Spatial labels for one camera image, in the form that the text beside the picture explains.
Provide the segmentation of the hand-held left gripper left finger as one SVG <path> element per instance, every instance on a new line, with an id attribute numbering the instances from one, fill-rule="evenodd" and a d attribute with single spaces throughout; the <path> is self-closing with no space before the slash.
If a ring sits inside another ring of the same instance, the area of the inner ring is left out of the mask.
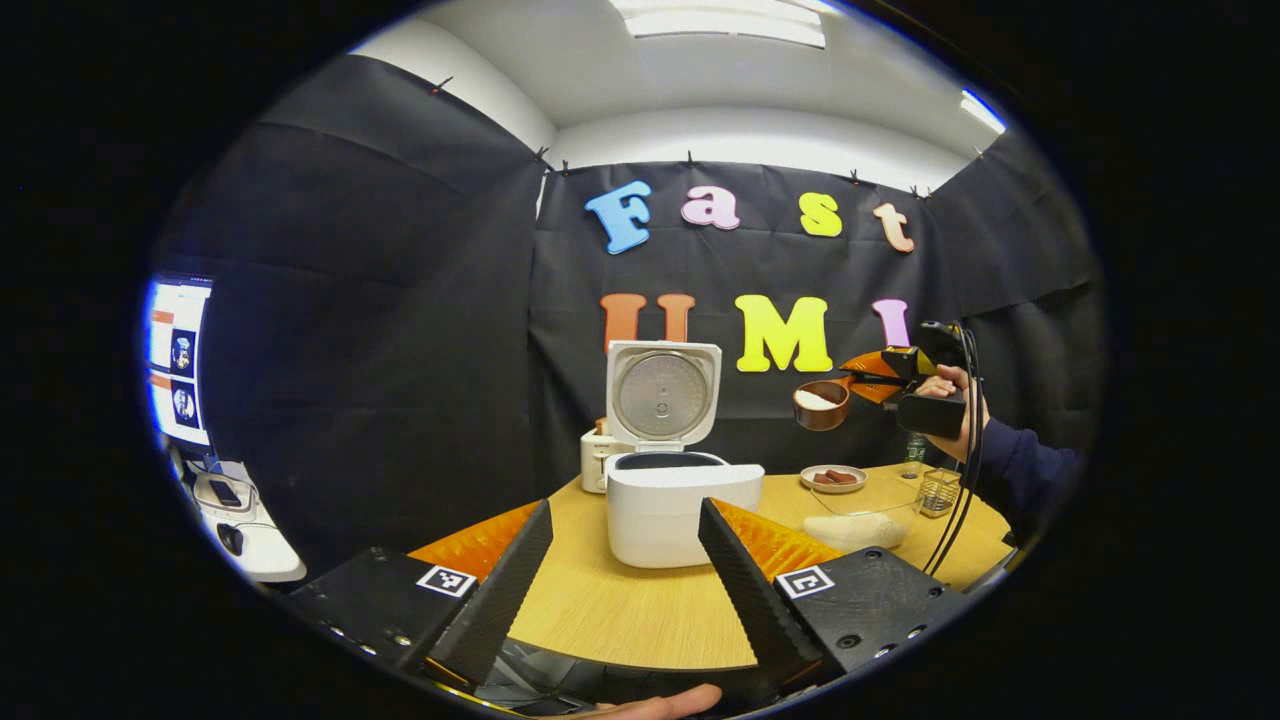
<path id="1" fill-rule="evenodd" d="M 383 667 L 449 689 L 481 685 L 554 539 L 550 505 L 515 510 L 488 571 L 370 547 L 285 596 L 311 626 Z"/>

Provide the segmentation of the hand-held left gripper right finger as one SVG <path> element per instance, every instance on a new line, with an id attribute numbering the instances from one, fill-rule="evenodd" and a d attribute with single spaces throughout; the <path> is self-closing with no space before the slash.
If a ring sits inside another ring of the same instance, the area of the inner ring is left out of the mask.
<path id="1" fill-rule="evenodd" d="M 736 532 L 744 509 L 704 498 L 698 538 L 773 691 L 861 676 L 960 618 L 969 597 L 872 546 L 768 577 Z"/>

